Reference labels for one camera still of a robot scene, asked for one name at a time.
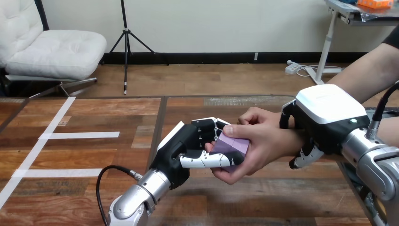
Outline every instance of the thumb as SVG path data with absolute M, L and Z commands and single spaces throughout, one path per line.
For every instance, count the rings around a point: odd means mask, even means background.
M 252 139 L 257 135 L 254 125 L 228 125 L 223 128 L 223 133 L 231 138 Z

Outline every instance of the purple block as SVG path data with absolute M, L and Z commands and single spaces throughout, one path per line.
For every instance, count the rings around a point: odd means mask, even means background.
M 249 140 L 245 139 L 234 139 L 233 148 L 237 149 L 245 155 L 249 146 Z
M 249 140 L 234 139 L 231 137 L 227 137 L 222 133 L 217 139 L 213 151 L 219 153 L 239 151 L 241 152 L 242 156 L 245 157 L 248 146 L 249 146 Z M 229 166 L 229 167 L 223 167 L 223 169 L 229 173 L 233 173 L 237 167 L 238 166 Z
M 235 139 L 225 136 L 223 133 L 220 134 L 219 138 L 217 139 L 217 141 L 223 141 L 224 143 L 233 146 Z

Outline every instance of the wooden table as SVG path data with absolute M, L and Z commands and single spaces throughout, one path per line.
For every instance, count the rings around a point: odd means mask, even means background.
M 20 111 L 14 109 L 0 130 L 0 225 L 101 226 L 95 194 L 101 168 L 116 164 L 144 174 L 157 144 L 179 121 L 214 116 L 235 123 L 250 106 L 278 112 L 290 100 L 31 100 Z M 5 106 L 0 102 L 0 109 Z M 233 186 L 214 178 L 209 169 L 192 169 L 187 182 L 157 205 L 149 225 L 370 225 L 335 162 L 321 160 L 291 170 L 289 160 L 273 162 Z M 104 209 L 134 183 L 123 173 L 107 172 L 101 181 Z

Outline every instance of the white wall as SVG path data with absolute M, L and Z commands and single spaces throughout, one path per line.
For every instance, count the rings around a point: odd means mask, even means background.
M 106 51 L 123 30 L 119 0 L 42 1 L 50 29 L 98 32 Z M 125 7 L 129 29 L 155 52 L 169 53 L 321 51 L 331 20 L 323 0 L 125 0 Z M 392 29 L 337 21 L 332 51 L 370 51 Z

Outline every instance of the table leg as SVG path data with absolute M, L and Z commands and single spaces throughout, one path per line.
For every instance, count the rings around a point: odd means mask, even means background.
M 323 51 L 321 52 L 321 58 L 320 58 L 319 66 L 317 68 L 317 72 L 314 73 L 313 69 L 306 68 L 307 69 L 306 71 L 309 73 L 309 75 L 311 76 L 311 78 L 317 85 L 324 84 L 324 82 L 321 80 L 321 76 L 323 75 L 323 70 L 324 70 L 324 66 L 326 65 L 328 52 L 330 51 L 331 41 L 333 39 L 335 22 L 336 22 L 337 17 L 338 17 L 338 12 L 334 10 L 333 18 L 331 19 L 331 23 L 330 23 L 330 28 L 329 28 L 327 36 L 326 36 L 326 41 L 324 42 Z

